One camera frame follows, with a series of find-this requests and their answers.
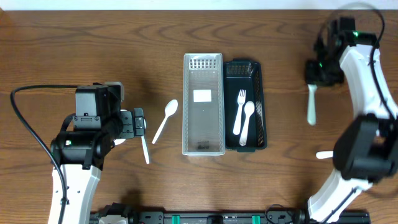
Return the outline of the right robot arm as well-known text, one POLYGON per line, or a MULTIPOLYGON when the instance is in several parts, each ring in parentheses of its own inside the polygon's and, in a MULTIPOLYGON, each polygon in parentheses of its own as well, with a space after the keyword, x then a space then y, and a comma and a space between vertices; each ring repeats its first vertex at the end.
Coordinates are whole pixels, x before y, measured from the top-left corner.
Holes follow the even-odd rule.
POLYGON ((323 25, 315 60, 305 64, 308 85, 307 121, 316 123, 315 90, 348 83, 353 122, 333 149, 334 169, 307 201, 297 223, 338 223, 345 208, 362 192, 397 172, 397 104, 379 61, 381 35, 356 30, 355 19, 341 17, 323 25))

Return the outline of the white utensil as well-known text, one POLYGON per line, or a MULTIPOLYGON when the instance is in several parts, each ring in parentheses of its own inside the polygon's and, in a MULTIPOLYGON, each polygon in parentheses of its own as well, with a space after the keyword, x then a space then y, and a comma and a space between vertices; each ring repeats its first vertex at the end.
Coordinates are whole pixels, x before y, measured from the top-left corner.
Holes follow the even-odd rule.
POLYGON ((333 151, 318 151, 315 155, 317 159, 328 159, 333 157, 333 151))

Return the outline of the mint green plastic fork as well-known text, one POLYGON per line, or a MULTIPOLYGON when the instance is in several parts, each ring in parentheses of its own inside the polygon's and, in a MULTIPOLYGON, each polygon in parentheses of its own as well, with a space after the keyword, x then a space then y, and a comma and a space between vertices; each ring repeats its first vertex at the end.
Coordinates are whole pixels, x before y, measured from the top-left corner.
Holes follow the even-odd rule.
POLYGON ((314 126, 317 123, 316 109, 315 109, 315 92, 317 86, 308 84, 308 107, 307 107, 307 122, 309 125, 314 126))

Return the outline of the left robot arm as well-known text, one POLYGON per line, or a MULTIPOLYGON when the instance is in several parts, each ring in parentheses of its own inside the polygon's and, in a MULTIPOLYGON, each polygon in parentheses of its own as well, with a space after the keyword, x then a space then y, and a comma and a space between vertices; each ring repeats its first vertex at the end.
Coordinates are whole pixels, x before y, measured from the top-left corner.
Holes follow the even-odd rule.
POLYGON ((76 111, 50 145, 60 170, 52 172, 49 223, 88 223, 105 156, 127 139, 145 138, 143 109, 123 110, 123 101, 121 82, 77 87, 76 111))

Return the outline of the white plastic fork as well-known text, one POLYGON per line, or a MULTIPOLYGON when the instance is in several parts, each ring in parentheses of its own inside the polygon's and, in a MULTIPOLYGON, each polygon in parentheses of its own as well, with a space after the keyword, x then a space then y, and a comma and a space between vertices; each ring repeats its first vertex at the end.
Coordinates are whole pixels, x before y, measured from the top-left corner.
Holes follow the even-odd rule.
POLYGON ((237 104, 238 104, 238 109, 236 113, 236 118, 234 121, 234 126, 233 126, 233 134, 238 135, 241 130, 241 118, 242 118, 242 110, 243 110, 243 105, 246 102, 246 90, 240 89, 237 97, 237 104))

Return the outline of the white plastic spoon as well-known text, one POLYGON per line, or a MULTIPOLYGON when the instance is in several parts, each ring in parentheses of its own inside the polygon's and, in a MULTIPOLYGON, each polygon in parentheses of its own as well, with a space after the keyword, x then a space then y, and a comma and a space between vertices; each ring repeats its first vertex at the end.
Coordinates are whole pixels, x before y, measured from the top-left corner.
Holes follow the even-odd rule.
POLYGON ((248 139, 248 130, 249 130, 249 120, 251 115, 254 113, 254 103, 252 101, 248 101, 245 104, 244 107, 244 113, 245 113, 245 120, 244 120, 244 125, 242 128, 242 132, 239 138, 239 145, 240 146, 245 146, 247 143, 247 139, 248 139))

